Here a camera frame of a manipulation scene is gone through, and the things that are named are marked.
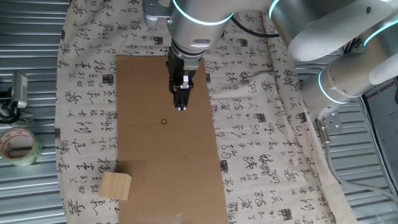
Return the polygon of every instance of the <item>tape roll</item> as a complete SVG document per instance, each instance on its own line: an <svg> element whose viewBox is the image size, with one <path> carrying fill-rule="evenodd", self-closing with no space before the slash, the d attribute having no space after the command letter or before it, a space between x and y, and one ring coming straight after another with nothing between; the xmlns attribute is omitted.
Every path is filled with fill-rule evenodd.
<svg viewBox="0 0 398 224"><path fill-rule="evenodd" d="M12 157L10 149L26 149ZM29 166L42 155L43 144L26 128L10 128L0 136L0 156L15 166Z"/></svg>

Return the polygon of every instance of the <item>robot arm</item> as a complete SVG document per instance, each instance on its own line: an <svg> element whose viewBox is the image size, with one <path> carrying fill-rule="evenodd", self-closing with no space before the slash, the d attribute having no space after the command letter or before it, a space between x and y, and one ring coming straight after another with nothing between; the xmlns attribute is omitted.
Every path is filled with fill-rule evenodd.
<svg viewBox="0 0 398 224"><path fill-rule="evenodd" d="M309 61L334 52L389 17L393 9L398 8L397 2L397 0L170 0L169 7L164 7L158 0L143 0L143 5L147 26L153 27L159 18L167 18L167 28L172 36L167 62L170 74L169 88L174 95L174 107L185 110L190 90L193 88L192 77L199 66L199 61L205 50L212 48L221 39L234 12L259 9L268 12L290 54L297 60ZM359 65L364 63L364 58L370 60L372 54L373 52L369 51L362 57L351 56L350 60ZM347 59L348 56L342 58L342 62L336 61L334 64L336 67L339 67L340 63L351 64L345 62ZM342 69L330 68L320 75L321 81L326 80L325 77L329 77L332 70L339 73L342 80L346 77L356 80L359 74L362 74L357 72L358 76L355 77L343 76L344 73L340 72ZM361 86L352 90L346 89L347 93L352 92L350 96L357 96L362 89L369 86L365 78L359 83ZM334 88L333 85L325 87L312 82L309 86L325 96L323 100L327 105L335 103L321 90L322 87L327 88L325 93L328 93L329 88ZM335 101L345 102L343 97L339 97ZM320 114L325 107L320 108L317 105L308 106L307 109L313 110L312 114Z"/></svg>

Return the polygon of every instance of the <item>fabric cloth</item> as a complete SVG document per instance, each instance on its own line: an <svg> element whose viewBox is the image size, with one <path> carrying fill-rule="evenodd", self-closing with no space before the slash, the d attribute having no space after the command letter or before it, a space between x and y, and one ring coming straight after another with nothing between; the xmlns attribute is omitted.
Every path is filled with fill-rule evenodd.
<svg viewBox="0 0 398 224"><path fill-rule="evenodd" d="M259 12L234 17L253 31L276 32ZM116 55L167 55L170 43L164 20L144 24L141 1L70 4L55 121L68 223L119 222L118 201L98 196L103 172L118 170ZM230 22L203 58L229 223L356 223L307 120L281 39L258 38Z"/></svg>

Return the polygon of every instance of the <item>metal shutter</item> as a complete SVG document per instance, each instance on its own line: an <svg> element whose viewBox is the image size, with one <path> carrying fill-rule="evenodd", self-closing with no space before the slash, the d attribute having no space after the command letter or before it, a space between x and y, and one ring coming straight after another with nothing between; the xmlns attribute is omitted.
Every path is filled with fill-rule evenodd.
<svg viewBox="0 0 398 224"><path fill-rule="evenodd" d="M28 128L43 145L29 167L0 159L0 223L66 223L55 163L57 55L68 0L0 0L0 91L14 70L28 75ZM0 133L8 126L0 126Z"/></svg>

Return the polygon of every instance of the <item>cardboard sheet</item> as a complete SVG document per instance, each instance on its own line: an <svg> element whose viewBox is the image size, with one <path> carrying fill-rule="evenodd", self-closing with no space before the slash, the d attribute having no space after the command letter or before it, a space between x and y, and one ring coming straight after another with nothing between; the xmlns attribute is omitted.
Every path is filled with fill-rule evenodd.
<svg viewBox="0 0 398 224"><path fill-rule="evenodd" d="M203 61L177 111L166 60L117 57L119 171L132 177L119 221L228 223Z"/></svg>

